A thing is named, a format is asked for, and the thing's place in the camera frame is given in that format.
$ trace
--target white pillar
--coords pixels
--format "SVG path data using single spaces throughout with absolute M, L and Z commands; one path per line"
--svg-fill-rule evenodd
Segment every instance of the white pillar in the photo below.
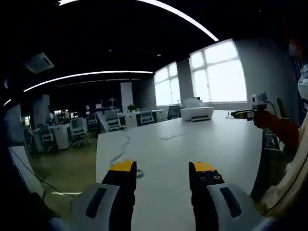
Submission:
M 131 82 L 121 83 L 121 98 L 122 98 L 122 110 L 123 113 L 126 113 L 128 111 L 127 107 L 130 104 L 134 104 Z

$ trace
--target ceiling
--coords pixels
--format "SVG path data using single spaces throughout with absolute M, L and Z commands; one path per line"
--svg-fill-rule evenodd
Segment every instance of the ceiling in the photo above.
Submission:
M 202 24 L 219 40 L 274 38 L 277 18 L 286 10 L 261 5 L 226 5 L 219 1 L 189 0 L 164 3 Z M 2 42 L 8 80 L 5 98 L 22 97 L 23 90 L 67 75 L 110 71 L 156 71 L 214 43 L 181 17 L 137 0 L 8 1 Z M 33 74 L 23 63 L 44 52 L 54 68 Z M 53 82 L 54 87 L 104 78 L 147 78 L 148 74 L 104 74 Z

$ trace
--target printer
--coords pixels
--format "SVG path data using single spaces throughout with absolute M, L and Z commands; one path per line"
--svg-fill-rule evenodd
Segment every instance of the printer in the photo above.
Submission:
M 214 112 L 213 107 L 202 107 L 202 103 L 196 98 L 186 100 L 184 106 L 185 108 L 180 110 L 183 121 L 208 120 Z

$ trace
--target table surface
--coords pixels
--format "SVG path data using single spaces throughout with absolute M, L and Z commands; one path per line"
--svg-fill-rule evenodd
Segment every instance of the table surface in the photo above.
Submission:
M 226 118 L 214 111 L 207 121 L 181 118 L 100 134 L 97 143 L 96 181 L 102 182 L 110 161 L 133 159 L 144 177 L 137 180 L 132 231 L 195 230 L 188 163 L 205 161 L 223 179 L 250 194 L 262 148 L 262 130 L 251 121 Z
M 152 110 L 152 113 L 153 112 L 163 112 L 164 111 L 164 109 L 154 109 L 154 110 Z M 121 117 L 121 116 L 126 116 L 126 115 L 139 115 L 141 112 L 140 111 L 138 111 L 138 112 L 135 112 L 135 113 L 119 113 L 119 117 Z

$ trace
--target window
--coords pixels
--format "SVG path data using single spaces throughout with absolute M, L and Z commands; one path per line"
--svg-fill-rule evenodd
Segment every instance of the window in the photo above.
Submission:
M 71 119 L 72 118 L 78 118 L 78 113 L 77 112 L 71 112 Z
M 61 114 L 61 110 L 54 111 L 54 114 L 55 114 L 55 115 Z
M 181 103 L 178 67 L 176 63 L 157 71 L 154 76 L 156 105 Z
M 30 116 L 25 116 L 25 125 L 30 126 Z
M 242 63 L 232 39 L 191 54 L 194 97 L 203 102 L 246 102 Z

